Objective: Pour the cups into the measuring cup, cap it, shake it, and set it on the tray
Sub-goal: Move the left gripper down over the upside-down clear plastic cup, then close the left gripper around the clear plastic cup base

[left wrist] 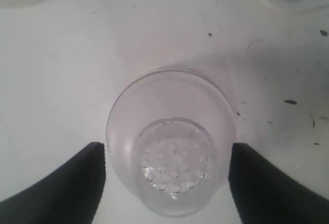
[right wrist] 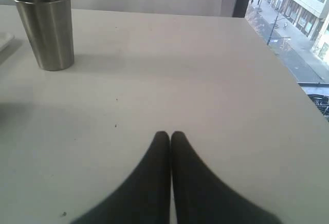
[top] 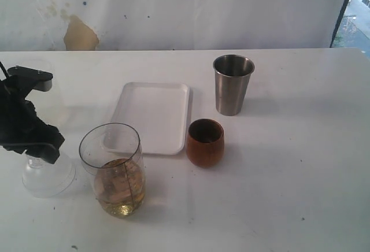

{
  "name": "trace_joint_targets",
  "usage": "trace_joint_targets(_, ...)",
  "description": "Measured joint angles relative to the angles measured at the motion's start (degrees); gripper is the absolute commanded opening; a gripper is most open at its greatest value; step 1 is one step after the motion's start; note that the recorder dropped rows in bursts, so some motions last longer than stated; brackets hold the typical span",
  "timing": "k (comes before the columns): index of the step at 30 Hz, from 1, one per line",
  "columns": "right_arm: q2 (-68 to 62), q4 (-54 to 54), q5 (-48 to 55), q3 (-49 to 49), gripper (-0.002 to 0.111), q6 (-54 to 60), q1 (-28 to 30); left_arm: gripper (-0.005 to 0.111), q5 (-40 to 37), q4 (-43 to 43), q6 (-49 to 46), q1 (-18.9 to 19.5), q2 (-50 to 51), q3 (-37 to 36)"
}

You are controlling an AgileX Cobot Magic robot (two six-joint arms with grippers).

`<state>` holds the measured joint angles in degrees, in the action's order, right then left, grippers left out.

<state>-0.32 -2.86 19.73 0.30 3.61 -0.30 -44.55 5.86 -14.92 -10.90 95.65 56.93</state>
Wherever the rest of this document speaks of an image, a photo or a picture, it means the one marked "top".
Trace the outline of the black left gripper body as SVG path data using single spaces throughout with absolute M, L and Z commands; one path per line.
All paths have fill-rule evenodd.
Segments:
M 1 81 L 1 146 L 18 154 L 40 154 L 43 122 L 20 94 L 16 77 Z

